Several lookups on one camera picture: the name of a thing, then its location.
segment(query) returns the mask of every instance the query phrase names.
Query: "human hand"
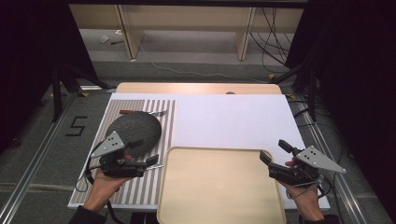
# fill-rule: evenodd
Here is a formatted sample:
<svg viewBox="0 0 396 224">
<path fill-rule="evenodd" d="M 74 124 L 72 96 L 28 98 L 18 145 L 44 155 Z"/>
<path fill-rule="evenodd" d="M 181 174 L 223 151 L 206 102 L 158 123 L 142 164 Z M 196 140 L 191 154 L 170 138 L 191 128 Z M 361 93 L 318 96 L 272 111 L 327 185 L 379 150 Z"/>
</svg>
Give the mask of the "human hand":
<svg viewBox="0 0 396 224">
<path fill-rule="evenodd" d="M 128 154 L 124 155 L 124 159 L 129 161 L 132 157 Z M 100 168 L 97 169 L 95 180 L 93 182 L 91 194 L 83 207 L 95 213 L 99 212 L 113 194 L 119 190 L 123 183 L 132 178 L 113 178 L 106 176 Z"/>
<path fill-rule="evenodd" d="M 285 162 L 285 165 L 294 166 L 294 158 L 292 161 Z M 311 185 L 309 188 L 304 189 L 295 188 L 280 181 L 278 182 L 286 188 L 286 192 L 296 203 L 297 210 L 304 220 L 318 221 L 324 219 L 318 203 L 318 188 L 315 185 Z"/>
</svg>

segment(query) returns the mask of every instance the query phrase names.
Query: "striped mat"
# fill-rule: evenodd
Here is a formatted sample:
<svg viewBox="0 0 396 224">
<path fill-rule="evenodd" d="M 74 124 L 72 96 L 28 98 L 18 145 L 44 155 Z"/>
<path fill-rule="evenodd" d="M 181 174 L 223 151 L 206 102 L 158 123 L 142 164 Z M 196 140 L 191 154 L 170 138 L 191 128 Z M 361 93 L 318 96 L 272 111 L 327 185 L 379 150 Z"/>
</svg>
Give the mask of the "striped mat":
<svg viewBox="0 0 396 224">
<path fill-rule="evenodd" d="M 160 138 L 158 145 L 151 150 L 150 153 L 144 157 L 139 158 L 140 161 L 159 154 L 159 164 L 164 163 L 166 152 L 171 146 L 172 130 L 175 120 L 176 101 L 175 100 L 110 100 L 106 113 L 102 119 L 98 133 L 93 141 L 92 148 L 105 139 L 105 134 L 108 126 L 113 120 L 122 116 L 120 110 L 136 110 L 136 111 L 164 111 L 166 114 L 158 117 L 162 128 L 163 134 Z M 99 158 L 91 161 L 91 166 L 98 164 Z M 77 189 L 86 189 L 84 192 L 74 190 L 70 199 L 68 207 L 75 208 L 88 199 L 91 192 L 91 185 L 81 179 L 85 166 L 82 169 Z M 111 198 L 111 203 L 115 208 L 156 208 L 159 199 L 160 185 L 163 176 L 163 169 L 152 169 L 145 172 L 143 177 L 134 178 L 126 182 L 118 192 Z"/>
</svg>

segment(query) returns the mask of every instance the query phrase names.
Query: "metal rail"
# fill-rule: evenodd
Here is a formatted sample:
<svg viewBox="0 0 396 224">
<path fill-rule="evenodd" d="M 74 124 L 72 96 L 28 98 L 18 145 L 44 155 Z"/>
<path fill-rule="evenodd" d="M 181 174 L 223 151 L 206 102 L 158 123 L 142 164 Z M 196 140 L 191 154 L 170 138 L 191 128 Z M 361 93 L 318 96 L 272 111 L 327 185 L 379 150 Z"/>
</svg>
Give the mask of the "metal rail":
<svg viewBox="0 0 396 224">
<path fill-rule="evenodd" d="M 50 146 L 56 137 L 57 132 L 59 131 L 59 128 L 64 122 L 64 115 L 66 114 L 67 110 L 69 109 L 70 105 L 74 102 L 76 99 L 77 94 L 76 93 L 69 93 L 66 96 L 66 99 L 64 101 L 64 111 L 60 115 L 57 121 L 52 122 L 51 126 L 49 127 L 49 130 L 44 137 L 43 141 L 41 142 L 40 146 L 38 147 L 37 152 L 33 156 L 31 162 L 29 163 L 28 167 L 26 168 L 23 176 L 21 177 L 19 183 L 11 193 L 11 196 L 9 196 L 7 202 L 5 205 L 2 207 L 1 213 L 0 213 L 0 223 L 10 223 L 12 218 L 14 218 L 19 206 L 21 205 L 21 202 L 29 189 L 30 183 L 33 181 L 35 178 L 35 175 L 37 174 L 41 163 L 43 160 L 46 158 L 46 155 L 50 149 Z"/>
<path fill-rule="evenodd" d="M 300 101 L 303 101 L 304 98 L 301 96 L 298 96 L 298 99 Z M 305 104 L 299 104 L 300 109 L 307 109 L 307 106 Z M 306 121 L 307 124 L 310 124 L 309 126 L 309 131 L 311 132 L 312 136 L 314 137 L 314 140 L 317 144 L 318 149 L 325 154 L 327 157 L 335 161 L 334 156 L 332 155 L 329 146 L 327 145 L 318 125 L 313 122 L 311 117 L 307 113 L 303 113 L 304 115 L 304 120 Z M 368 223 L 366 220 L 366 217 L 364 216 L 363 212 L 361 211 L 361 207 L 359 205 L 359 202 L 356 200 L 354 197 L 352 190 L 350 189 L 349 185 L 347 184 L 347 181 L 343 175 L 339 175 L 336 178 L 337 181 L 335 181 L 335 186 L 338 190 L 338 194 L 342 198 L 344 205 L 346 207 L 346 210 L 349 213 L 349 216 L 351 217 L 353 223 L 356 224 L 361 224 L 361 223 Z"/>
</svg>

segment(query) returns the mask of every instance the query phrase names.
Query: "floor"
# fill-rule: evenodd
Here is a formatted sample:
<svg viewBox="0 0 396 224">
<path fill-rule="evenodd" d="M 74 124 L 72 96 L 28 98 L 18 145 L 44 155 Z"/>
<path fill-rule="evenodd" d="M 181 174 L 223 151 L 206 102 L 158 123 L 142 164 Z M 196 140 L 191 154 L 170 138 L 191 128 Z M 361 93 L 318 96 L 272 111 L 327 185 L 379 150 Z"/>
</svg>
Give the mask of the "floor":
<svg viewBox="0 0 396 224">
<path fill-rule="evenodd" d="M 151 64 L 151 69 L 175 73 L 179 76 L 198 76 L 202 79 L 204 76 L 216 76 L 222 78 L 225 82 L 238 82 L 241 79 L 246 82 L 262 83 L 269 80 L 269 75 L 280 76 L 282 72 L 288 71 L 282 67 L 279 62 L 268 55 L 262 55 L 262 50 L 258 48 L 252 37 L 249 39 L 247 56 L 244 61 L 237 60 L 236 49 L 233 42 L 233 34 L 216 33 L 216 32 L 165 32 L 165 31 L 147 31 L 135 60 L 127 57 L 126 49 L 120 41 L 122 35 L 117 31 L 108 30 L 80 30 L 90 57 L 94 64 L 99 63 L 142 63 Z M 100 38 L 106 35 L 109 39 L 106 43 L 101 43 Z M 253 34 L 260 43 L 262 40 L 257 34 Z M 262 39 L 266 39 L 268 34 L 262 34 Z M 290 47 L 289 40 L 292 35 L 279 35 L 278 41 L 283 49 Z M 278 60 L 285 58 L 282 51 L 277 48 L 266 47 Z M 169 66 L 172 64 L 187 64 L 186 71 L 177 71 Z M 253 65 L 261 69 L 258 76 L 249 77 L 247 74 L 228 73 L 225 69 L 223 72 L 211 72 L 203 68 L 223 68 L 226 66 L 246 66 Z M 117 82 L 122 77 L 112 77 L 111 71 L 97 71 L 105 80 Z M 290 86 L 292 78 L 281 83 L 284 93 L 292 93 Z M 0 204 L 5 205 L 17 183 L 26 171 L 32 158 L 36 158 L 37 149 L 43 147 L 43 139 L 48 139 L 46 135 L 54 123 L 52 117 L 52 99 L 51 92 L 43 97 L 43 105 L 40 106 L 33 114 L 31 122 L 26 125 L 23 133 L 20 135 L 22 140 L 18 147 L 10 147 L 0 157 Z M 74 211 L 68 209 L 67 202 L 76 183 L 76 178 L 81 171 L 82 164 L 85 162 L 86 155 L 91 147 L 110 92 L 89 93 L 89 97 L 75 97 L 70 99 L 70 95 L 64 97 L 64 102 L 69 104 L 65 111 L 64 121 L 60 126 L 70 125 L 76 116 L 83 114 L 86 116 L 82 137 L 72 138 L 65 137 L 68 133 L 73 132 L 70 129 L 61 129 L 47 144 L 49 150 L 41 155 L 43 160 L 38 164 L 39 169 L 36 173 L 30 174 L 33 179 L 32 185 L 25 192 L 22 200 L 18 203 L 18 210 L 14 215 L 11 223 L 43 223 L 43 222 L 66 222 Z M 304 95 L 293 95 L 289 101 L 290 109 L 293 114 L 301 111 L 306 107 Z M 300 127 L 300 132 L 307 146 L 321 145 L 324 150 L 329 150 L 336 161 L 347 169 L 347 174 L 338 177 L 337 188 L 344 187 L 344 191 L 350 191 L 343 196 L 343 191 L 339 190 L 338 195 L 330 193 L 328 199 L 331 209 L 326 213 L 337 213 L 336 200 L 340 203 L 340 212 L 345 223 L 392 223 L 388 215 L 382 208 L 375 194 L 370 189 L 359 167 L 353 161 L 353 155 L 347 153 L 347 146 L 344 144 L 342 135 L 337 131 L 335 124 L 332 122 L 331 115 L 326 110 L 325 103 L 317 99 L 316 111 L 318 122 L 313 123 L 306 113 L 296 117 L 296 123 Z M 130 212 L 119 211 L 118 216 L 122 220 L 129 220 Z M 296 211 L 287 211 L 288 223 L 296 223 Z"/>
</svg>

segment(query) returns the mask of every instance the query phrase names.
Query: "black tape marking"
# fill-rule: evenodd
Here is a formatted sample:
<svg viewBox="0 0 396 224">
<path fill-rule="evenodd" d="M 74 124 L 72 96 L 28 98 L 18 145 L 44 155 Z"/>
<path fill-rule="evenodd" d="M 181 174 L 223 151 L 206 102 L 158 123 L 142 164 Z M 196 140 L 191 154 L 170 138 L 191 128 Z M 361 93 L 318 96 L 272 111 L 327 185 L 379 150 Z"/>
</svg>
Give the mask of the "black tape marking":
<svg viewBox="0 0 396 224">
<path fill-rule="evenodd" d="M 75 123 L 76 123 L 77 119 L 86 119 L 86 118 L 87 118 L 87 116 L 75 116 L 75 118 L 73 119 L 72 125 L 70 125 L 70 128 L 79 129 L 79 133 L 67 133 L 66 136 L 67 137 L 80 137 L 82 132 L 85 129 L 85 126 L 75 125 Z"/>
</svg>

